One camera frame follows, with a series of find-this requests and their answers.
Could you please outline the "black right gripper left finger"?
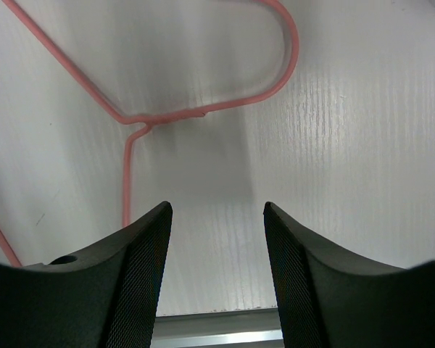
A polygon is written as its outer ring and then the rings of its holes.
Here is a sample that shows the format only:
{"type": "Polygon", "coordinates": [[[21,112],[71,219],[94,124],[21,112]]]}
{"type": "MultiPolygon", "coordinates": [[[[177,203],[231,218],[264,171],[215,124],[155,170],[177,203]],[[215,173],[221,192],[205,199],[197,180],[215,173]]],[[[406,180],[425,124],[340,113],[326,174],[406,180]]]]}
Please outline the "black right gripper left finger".
{"type": "Polygon", "coordinates": [[[149,347],[173,208],[49,264],[0,264],[0,347],[149,347]]]}

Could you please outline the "pink hanger of red trousers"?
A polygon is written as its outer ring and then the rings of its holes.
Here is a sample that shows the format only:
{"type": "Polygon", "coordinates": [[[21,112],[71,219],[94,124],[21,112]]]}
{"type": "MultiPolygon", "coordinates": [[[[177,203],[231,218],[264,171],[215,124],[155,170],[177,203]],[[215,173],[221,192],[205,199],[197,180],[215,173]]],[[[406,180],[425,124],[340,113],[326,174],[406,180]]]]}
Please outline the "pink hanger of red trousers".
{"type": "Polygon", "coordinates": [[[215,104],[208,104],[193,109],[182,109],[175,112],[158,115],[138,114],[134,116],[122,115],[115,109],[109,99],[82,70],[56,45],[41,27],[28,15],[28,13],[16,2],[5,1],[4,4],[15,15],[15,17],[34,35],[34,37],[46,48],[46,50],[60,63],[60,65],[73,77],[73,79],[90,95],[90,97],[116,122],[121,125],[133,125],[143,123],[144,127],[132,134],[125,141],[123,152],[123,181],[122,181],[122,224],[126,227],[131,221],[131,162],[135,142],[145,136],[158,125],[176,123],[180,120],[205,117],[211,112],[225,109],[243,107],[250,104],[262,102],[278,91],[289,81],[297,65],[299,57],[299,34],[297,26],[288,9],[279,1],[262,1],[267,7],[281,17],[282,23],[286,26],[291,42],[290,55],[287,66],[280,79],[268,90],[254,96],[248,96],[230,101],[222,101],[215,104]]]}

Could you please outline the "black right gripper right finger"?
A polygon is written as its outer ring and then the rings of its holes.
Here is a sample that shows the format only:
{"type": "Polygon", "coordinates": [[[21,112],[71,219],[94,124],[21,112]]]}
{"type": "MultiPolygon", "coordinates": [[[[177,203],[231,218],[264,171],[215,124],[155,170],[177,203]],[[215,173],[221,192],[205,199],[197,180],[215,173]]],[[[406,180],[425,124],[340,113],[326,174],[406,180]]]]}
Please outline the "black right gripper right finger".
{"type": "Polygon", "coordinates": [[[272,202],[263,215],[286,347],[435,347],[435,260],[397,268],[333,243],[272,202]]]}

